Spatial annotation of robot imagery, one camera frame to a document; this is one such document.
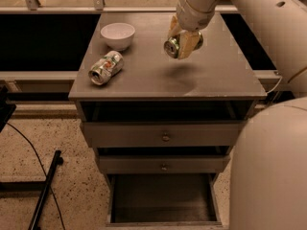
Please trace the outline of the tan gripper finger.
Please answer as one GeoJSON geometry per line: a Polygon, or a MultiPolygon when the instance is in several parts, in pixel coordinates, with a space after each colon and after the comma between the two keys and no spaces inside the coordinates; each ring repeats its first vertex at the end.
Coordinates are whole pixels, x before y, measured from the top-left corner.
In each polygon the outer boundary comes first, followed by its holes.
{"type": "Polygon", "coordinates": [[[188,58],[195,50],[199,41],[201,40],[201,34],[199,32],[183,32],[179,36],[179,51],[178,58],[188,58]]]}
{"type": "Polygon", "coordinates": [[[174,15],[171,19],[168,37],[173,37],[175,35],[178,35],[181,32],[181,27],[178,23],[177,16],[174,15]]]}

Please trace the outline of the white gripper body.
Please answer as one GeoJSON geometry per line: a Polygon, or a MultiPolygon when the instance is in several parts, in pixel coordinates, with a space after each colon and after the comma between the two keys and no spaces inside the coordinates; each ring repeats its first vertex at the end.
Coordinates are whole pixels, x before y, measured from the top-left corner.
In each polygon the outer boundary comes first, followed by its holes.
{"type": "Polygon", "coordinates": [[[215,0],[178,0],[177,21],[183,30],[204,29],[215,13],[215,0]]]}

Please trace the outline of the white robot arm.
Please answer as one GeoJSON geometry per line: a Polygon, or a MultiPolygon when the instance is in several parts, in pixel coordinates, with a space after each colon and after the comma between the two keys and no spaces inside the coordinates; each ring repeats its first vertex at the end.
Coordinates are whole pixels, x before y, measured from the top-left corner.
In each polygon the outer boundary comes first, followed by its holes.
{"type": "MultiPolygon", "coordinates": [[[[179,0],[170,35],[196,45],[219,0],[179,0]]],[[[231,0],[290,87],[290,101],[248,120],[232,157],[229,230],[307,230],[307,10],[298,0],[231,0]]]]}

